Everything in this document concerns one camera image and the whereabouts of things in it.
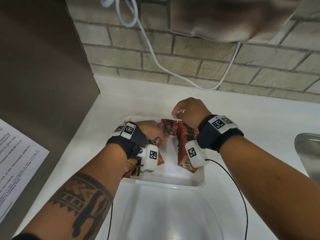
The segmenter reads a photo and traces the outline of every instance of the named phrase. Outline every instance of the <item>hand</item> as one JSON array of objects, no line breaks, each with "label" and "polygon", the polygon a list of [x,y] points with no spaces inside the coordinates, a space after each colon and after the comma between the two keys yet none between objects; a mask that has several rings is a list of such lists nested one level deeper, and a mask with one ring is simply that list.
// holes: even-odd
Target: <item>hand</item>
[{"label": "hand", "polygon": [[153,140],[157,137],[165,140],[169,137],[168,133],[164,133],[159,127],[158,123],[154,120],[146,120],[136,122],[136,125],[140,128],[140,130],[146,135],[148,140]]},{"label": "hand", "polygon": [[194,129],[197,129],[203,119],[211,114],[204,103],[194,97],[178,102],[171,113],[175,119],[184,121]]}]

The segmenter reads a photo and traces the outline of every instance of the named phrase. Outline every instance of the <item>brown appliance side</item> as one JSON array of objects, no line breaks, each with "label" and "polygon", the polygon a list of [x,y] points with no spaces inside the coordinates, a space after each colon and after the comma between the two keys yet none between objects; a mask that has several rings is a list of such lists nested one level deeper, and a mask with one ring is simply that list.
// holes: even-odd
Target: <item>brown appliance side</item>
[{"label": "brown appliance side", "polygon": [[1,239],[12,238],[98,94],[64,0],[0,0],[0,119],[50,151]]}]

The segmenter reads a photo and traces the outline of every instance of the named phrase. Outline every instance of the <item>tile backsplash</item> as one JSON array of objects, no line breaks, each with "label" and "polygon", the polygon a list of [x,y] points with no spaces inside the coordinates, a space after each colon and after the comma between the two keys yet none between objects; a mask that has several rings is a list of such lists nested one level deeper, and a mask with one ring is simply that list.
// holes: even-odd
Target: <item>tile backsplash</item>
[{"label": "tile backsplash", "polygon": [[[122,26],[114,4],[104,8],[99,0],[66,3],[94,74],[189,86],[158,68],[140,29]],[[137,3],[159,63],[200,86],[214,86],[236,44],[173,34],[166,0]],[[120,9],[130,21],[124,1]],[[305,0],[268,44],[242,44],[219,90],[320,103],[320,0]]]}]

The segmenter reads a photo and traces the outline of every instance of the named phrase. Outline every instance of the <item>qr code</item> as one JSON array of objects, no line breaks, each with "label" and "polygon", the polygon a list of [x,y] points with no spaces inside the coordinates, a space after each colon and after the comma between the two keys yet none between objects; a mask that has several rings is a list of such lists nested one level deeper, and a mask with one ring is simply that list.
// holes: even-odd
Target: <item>qr code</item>
[{"label": "qr code", "polygon": [[226,124],[232,124],[233,122],[228,118],[221,118]]},{"label": "qr code", "polygon": [[129,125],[127,125],[124,129],[124,131],[130,135],[132,135],[132,132],[134,131],[134,128],[130,127]]},{"label": "qr code", "polygon": [[188,150],[188,153],[189,153],[189,156],[190,156],[190,157],[194,157],[194,156],[197,155],[197,153],[196,153],[196,151],[195,151],[194,148],[189,149],[189,150]]},{"label": "qr code", "polygon": [[150,151],[150,158],[152,158],[152,159],[157,159],[157,152],[155,152],[155,151]]},{"label": "qr code", "polygon": [[222,126],[226,125],[225,123],[222,122],[222,120],[217,119],[216,121],[214,121],[212,123],[212,125],[218,130],[220,129]]},{"label": "qr code", "polygon": [[116,128],[116,129],[115,129],[115,131],[114,131],[114,132],[118,132],[118,131],[121,131],[123,127],[124,127],[124,125],[122,125],[122,126],[119,126],[118,128]]}]

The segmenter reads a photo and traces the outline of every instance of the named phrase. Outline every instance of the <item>stainless steel sink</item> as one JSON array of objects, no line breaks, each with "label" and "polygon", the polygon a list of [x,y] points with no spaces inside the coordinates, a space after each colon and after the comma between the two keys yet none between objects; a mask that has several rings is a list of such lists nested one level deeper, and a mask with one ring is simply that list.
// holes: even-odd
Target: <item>stainless steel sink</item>
[{"label": "stainless steel sink", "polygon": [[298,134],[294,147],[309,177],[320,184],[320,135]]}]

